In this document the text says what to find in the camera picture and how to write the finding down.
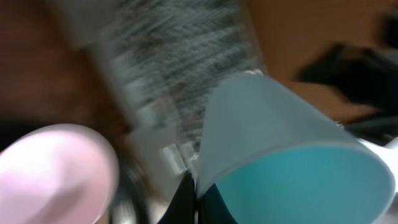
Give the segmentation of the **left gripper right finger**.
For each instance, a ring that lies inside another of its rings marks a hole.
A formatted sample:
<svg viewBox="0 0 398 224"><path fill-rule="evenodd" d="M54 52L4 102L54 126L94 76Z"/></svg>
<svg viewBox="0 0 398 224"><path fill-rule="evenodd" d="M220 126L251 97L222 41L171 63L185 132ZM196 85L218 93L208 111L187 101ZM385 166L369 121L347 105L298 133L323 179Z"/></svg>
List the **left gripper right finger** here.
<svg viewBox="0 0 398 224"><path fill-rule="evenodd" d="M215 184L198 199L199 224L237 224Z"/></svg>

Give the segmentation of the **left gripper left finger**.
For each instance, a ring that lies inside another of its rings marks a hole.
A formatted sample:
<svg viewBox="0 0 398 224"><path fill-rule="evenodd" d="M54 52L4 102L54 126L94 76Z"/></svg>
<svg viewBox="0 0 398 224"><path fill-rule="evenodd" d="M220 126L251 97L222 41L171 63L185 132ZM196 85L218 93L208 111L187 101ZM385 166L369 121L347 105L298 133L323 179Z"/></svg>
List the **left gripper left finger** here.
<svg viewBox="0 0 398 224"><path fill-rule="evenodd" d="M195 181L186 173L158 224L194 224L195 203Z"/></svg>

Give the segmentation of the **light blue cup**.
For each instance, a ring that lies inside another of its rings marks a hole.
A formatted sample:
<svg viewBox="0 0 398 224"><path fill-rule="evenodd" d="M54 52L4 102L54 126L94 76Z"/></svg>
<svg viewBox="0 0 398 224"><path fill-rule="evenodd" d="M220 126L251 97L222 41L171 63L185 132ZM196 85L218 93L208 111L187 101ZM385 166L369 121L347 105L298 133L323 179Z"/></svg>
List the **light blue cup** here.
<svg viewBox="0 0 398 224"><path fill-rule="evenodd" d="M238 223L375 223L396 192L377 154L265 75L227 79L209 97L198 198L212 187Z"/></svg>

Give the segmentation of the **pink bowl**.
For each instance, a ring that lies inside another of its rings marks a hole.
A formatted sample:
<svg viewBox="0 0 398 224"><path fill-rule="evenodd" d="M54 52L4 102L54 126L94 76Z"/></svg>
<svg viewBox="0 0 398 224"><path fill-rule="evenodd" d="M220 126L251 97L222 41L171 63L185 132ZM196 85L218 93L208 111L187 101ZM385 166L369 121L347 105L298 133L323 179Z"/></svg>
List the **pink bowl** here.
<svg viewBox="0 0 398 224"><path fill-rule="evenodd" d="M1 123L1 223L96 223L118 187L118 160L78 124Z"/></svg>

